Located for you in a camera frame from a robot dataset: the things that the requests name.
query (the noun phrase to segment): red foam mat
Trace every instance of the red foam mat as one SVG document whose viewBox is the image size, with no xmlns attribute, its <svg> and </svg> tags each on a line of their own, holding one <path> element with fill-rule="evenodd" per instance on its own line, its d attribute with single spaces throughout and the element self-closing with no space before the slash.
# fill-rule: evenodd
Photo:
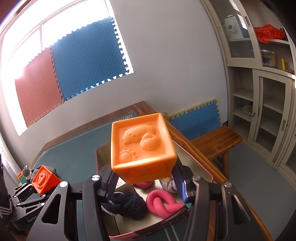
<svg viewBox="0 0 296 241">
<path fill-rule="evenodd" d="M 15 87 L 27 127 L 64 103 L 53 67 L 52 50 L 46 48 L 24 68 Z"/>
</svg>

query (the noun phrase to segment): bench leg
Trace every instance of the bench leg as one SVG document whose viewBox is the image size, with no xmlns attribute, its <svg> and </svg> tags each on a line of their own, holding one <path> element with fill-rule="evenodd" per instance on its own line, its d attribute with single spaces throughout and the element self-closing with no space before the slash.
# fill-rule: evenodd
<svg viewBox="0 0 296 241">
<path fill-rule="evenodd" d="M 229 152 L 225 152 L 222 154 L 222 165 L 223 165 L 223 175 L 226 179 L 229 179 Z"/>
</svg>

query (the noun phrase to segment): cabinet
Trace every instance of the cabinet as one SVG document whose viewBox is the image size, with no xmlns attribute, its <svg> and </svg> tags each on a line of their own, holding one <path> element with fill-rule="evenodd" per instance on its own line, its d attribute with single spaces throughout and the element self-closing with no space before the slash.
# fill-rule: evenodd
<svg viewBox="0 0 296 241">
<path fill-rule="evenodd" d="M 291 170 L 293 164 L 287 156 L 295 153 L 292 172 L 296 183 L 296 136 L 290 141 L 292 132 L 296 134 L 295 46 L 287 33 L 288 41 L 272 39 L 264 44 L 257 40 L 254 27 L 271 24 L 283 28 L 260 0 L 201 2 L 213 23 L 225 64 L 228 126 L 275 169 L 289 165 Z M 274 60 L 266 61 L 265 53 L 273 53 Z"/>
</svg>

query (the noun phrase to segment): window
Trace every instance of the window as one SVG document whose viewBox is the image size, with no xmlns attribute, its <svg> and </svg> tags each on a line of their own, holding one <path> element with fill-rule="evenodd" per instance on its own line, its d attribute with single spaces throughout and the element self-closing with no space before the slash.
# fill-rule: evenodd
<svg viewBox="0 0 296 241">
<path fill-rule="evenodd" d="M 17 16 L 17 20 L 4 35 L 1 49 L 1 79 L 7 108 L 18 135 L 21 135 L 29 126 L 26 115 L 23 113 L 24 109 L 19 102 L 20 97 L 18 97 L 15 82 L 24 74 L 25 66 L 42 50 L 51 45 L 55 46 L 55 43 L 67 34 L 71 35 L 73 31 L 87 28 L 87 25 L 109 16 L 114 17 L 114 13 L 110 2 L 105 0 L 38 0 L 32 4 L 29 3 L 24 11 L 21 11 L 20 16 Z M 133 73 L 120 31 L 115 21 L 114 23 L 116 27 L 114 31 L 119 38 L 118 48 L 122 48 L 119 52 L 123 54 L 123 65 L 126 65 L 123 74 Z M 112 77 L 100 80 L 100 83 L 110 81 Z M 88 88 L 90 89 L 90 86 L 84 86 L 78 93 Z M 69 92 L 64 98 L 68 100 L 71 96 L 73 94 Z"/>
</svg>

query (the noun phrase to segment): orange toy block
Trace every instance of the orange toy block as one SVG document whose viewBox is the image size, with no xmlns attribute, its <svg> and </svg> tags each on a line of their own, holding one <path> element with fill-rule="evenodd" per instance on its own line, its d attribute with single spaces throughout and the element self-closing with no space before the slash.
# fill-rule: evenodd
<svg viewBox="0 0 296 241">
<path fill-rule="evenodd" d="M 126 183 L 169 177 L 176 160 L 161 113 L 112 123 L 111 168 Z"/>
<path fill-rule="evenodd" d="M 60 182 L 61 180 L 56 175 L 42 165 L 33 178 L 32 184 L 39 194 L 43 194 L 59 185 Z"/>
</svg>

